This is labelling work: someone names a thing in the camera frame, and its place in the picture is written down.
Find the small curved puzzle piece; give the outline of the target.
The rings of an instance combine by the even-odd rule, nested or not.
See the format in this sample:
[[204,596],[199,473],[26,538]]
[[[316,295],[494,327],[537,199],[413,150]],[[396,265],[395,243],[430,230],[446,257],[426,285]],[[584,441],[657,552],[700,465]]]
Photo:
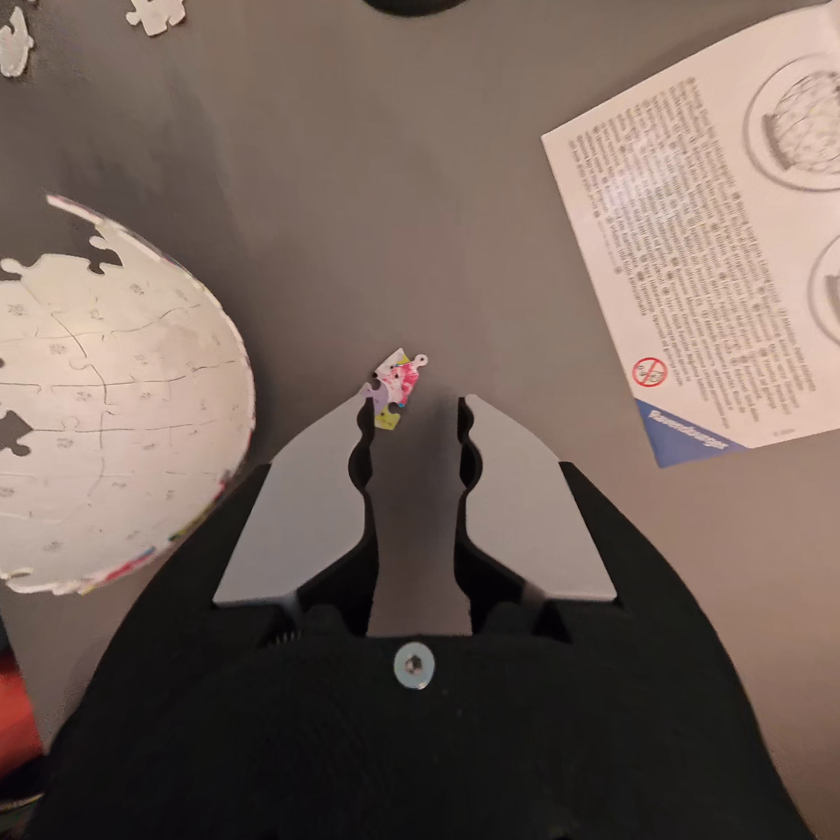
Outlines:
[[358,394],[372,399],[375,428],[385,431],[396,428],[401,415],[394,413],[391,406],[405,407],[418,381],[419,372],[427,363],[425,353],[411,359],[403,349],[398,349],[374,369],[375,383],[364,383]]

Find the black round ball stand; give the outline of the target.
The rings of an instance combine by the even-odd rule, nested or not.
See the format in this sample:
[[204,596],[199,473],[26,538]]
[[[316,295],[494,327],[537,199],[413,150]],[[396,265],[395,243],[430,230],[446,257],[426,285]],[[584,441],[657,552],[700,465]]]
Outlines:
[[466,1],[364,1],[375,11],[398,18],[420,18],[442,14]]

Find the half built puzzle ball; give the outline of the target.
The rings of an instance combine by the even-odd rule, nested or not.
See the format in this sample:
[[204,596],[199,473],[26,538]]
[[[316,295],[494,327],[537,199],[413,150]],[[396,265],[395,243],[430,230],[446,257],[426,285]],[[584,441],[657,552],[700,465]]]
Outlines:
[[3,259],[1,577],[84,595],[165,556],[245,462],[256,387],[203,283],[63,196],[117,265]]

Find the black jacket with orange lining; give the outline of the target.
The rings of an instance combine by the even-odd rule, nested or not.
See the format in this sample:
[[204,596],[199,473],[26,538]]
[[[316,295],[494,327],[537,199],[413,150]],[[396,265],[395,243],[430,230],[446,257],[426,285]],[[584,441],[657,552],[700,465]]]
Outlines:
[[10,649],[1,654],[1,776],[42,755],[32,704]]

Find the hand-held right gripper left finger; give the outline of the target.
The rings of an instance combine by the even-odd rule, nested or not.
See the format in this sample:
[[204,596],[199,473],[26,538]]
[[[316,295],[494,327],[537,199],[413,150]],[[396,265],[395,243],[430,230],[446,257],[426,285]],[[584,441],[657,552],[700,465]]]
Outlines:
[[369,630],[379,557],[371,499],[370,396],[355,395],[272,459],[213,603],[275,606],[294,624],[336,609],[352,634]]

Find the pile of white puzzle pieces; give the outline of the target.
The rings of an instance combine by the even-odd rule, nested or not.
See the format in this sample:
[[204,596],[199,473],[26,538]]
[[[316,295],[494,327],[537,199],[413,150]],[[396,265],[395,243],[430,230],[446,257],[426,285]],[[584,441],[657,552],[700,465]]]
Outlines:
[[[131,1],[125,19],[132,27],[141,26],[150,38],[162,35],[186,19],[183,1]],[[27,5],[37,2],[2,2],[1,73],[2,78],[18,79],[24,75],[36,42],[29,30]]]

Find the white instruction leaflet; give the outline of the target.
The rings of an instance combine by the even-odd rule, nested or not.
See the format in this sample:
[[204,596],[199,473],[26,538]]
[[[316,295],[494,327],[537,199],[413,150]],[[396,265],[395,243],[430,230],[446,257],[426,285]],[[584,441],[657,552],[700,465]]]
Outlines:
[[660,467],[839,426],[838,2],[542,136]]

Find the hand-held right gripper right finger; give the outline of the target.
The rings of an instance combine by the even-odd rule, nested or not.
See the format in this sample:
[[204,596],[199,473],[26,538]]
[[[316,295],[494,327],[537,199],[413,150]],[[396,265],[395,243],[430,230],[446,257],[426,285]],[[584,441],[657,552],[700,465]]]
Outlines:
[[455,578],[472,633],[500,604],[523,606],[532,624],[551,602],[613,604],[615,585],[557,455],[475,394],[458,399],[457,436]]

